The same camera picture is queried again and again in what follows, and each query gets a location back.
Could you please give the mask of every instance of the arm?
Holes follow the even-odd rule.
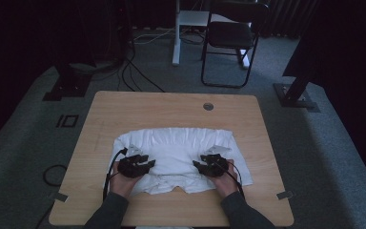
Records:
[[[237,178],[234,172],[234,163],[230,162],[228,172]],[[216,191],[223,198],[222,209],[228,217],[231,228],[275,228],[275,226],[263,215],[246,203],[246,200],[237,191],[236,182],[224,174],[221,177],[209,177],[216,187]]]
[[[239,192],[234,192],[225,197],[221,202],[221,206],[232,229],[275,228],[267,218],[249,206]]]
[[[117,171],[118,162],[114,163],[113,172]],[[124,214],[126,214],[133,186],[142,177],[128,178],[121,174],[115,175],[110,180],[110,191],[102,205],[85,224],[85,229],[90,228],[120,228]]]

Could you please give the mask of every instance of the table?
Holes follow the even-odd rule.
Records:
[[[180,0],[176,0],[176,14],[175,14],[175,30],[176,35],[174,37],[173,47],[173,59],[172,65],[177,66],[180,63],[180,26],[199,26],[207,27],[209,12],[208,11],[196,11],[196,10],[180,10]],[[212,20],[218,21],[230,21],[222,16],[213,17]],[[246,55],[242,60],[242,66],[245,69],[249,68],[249,59]]]
[[[205,110],[205,103],[213,109]],[[232,131],[254,180],[244,187],[246,200],[274,225],[293,224],[289,201],[276,197],[285,190],[254,96],[125,92],[96,94],[59,190],[68,199],[55,201],[50,223],[85,224],[102,202],[114,140],[132,130],[164,127]],[[216,190],[186,194],[175,188],[166,194],[138,194],[130,198],[123,225],[227,226],[220,200]]]

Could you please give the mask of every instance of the sleeve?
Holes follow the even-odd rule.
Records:
[[[108,193],[105,201],[99,209],[91,216],[85,224],[84,229],[101,228],[115,229],[120,228],[121,221],[127,211],[129,202],[115,193]]]
[[[234,192],[225,197],[221,202],[221,206],[232,229],[275,229],[275,226],[267,218],[246,203],[239,192]]]

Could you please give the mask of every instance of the hand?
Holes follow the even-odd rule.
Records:
[[[207,177],[210,181],[213,182],[215,185],[216,191],[218,194],[225,198],[231,193],[234,193],[237,191],[237,173],[234,171],[234,161],[232,159],[227,159],[228,161],[228,172],[234,176],[235,180],[233,180],[229,175],[224,173],[221,177]]]
[[[118,173],[117,166],[118,166],[118,161],[116,161],[114,163],[114,165],[112,166],[113,174]],[[116,193],[116,194],[120,195],[121,197],[127,198],[130,195],[130,193],[132,192],[133,186],[142,177],[143,176],[137,177],[137,178],[129,178],[129,177],[125,177],[122,174],[117,174],[110,179],[110,191],[112,193]]]

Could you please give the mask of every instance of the white towel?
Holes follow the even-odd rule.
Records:
[[[242,185],[253,183],[251,173],[240,153],[233,133],[226,130],[201,128],[159,128],[131,131],[114,141],[112,158],[123,148],[136,146],[155,165],[134,186],[132,195],[146,192],[160,194],[170,192],[174,187],[186,193],[198,193],[214,189],[213,183],[198,173],[193,160],[201,162],[200,155],[206,155],[213,146],[228,148],[220,153],[226,159],[233,159],[242,177]]]

